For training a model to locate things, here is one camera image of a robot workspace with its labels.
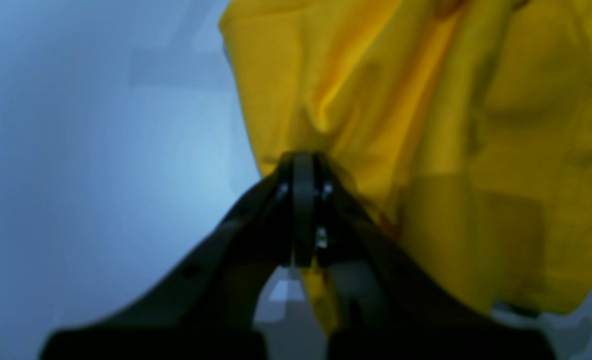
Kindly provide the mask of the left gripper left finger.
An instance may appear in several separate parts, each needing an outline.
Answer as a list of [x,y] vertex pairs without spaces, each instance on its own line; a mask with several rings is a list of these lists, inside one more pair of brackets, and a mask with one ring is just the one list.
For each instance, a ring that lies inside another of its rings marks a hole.
[[294,153],[252,186],[158,284],[85,328],[53,333],[43,360],[266,360],[262,289],[294,263]]

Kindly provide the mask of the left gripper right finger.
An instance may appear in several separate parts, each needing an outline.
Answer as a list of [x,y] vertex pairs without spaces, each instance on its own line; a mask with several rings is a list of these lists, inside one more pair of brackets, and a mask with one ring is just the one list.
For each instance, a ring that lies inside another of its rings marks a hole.
[[293,156],[293,264],[328,270],[339,306],[329,360],[553,360],[545,335],[450,296],[344,189],[321,153]]

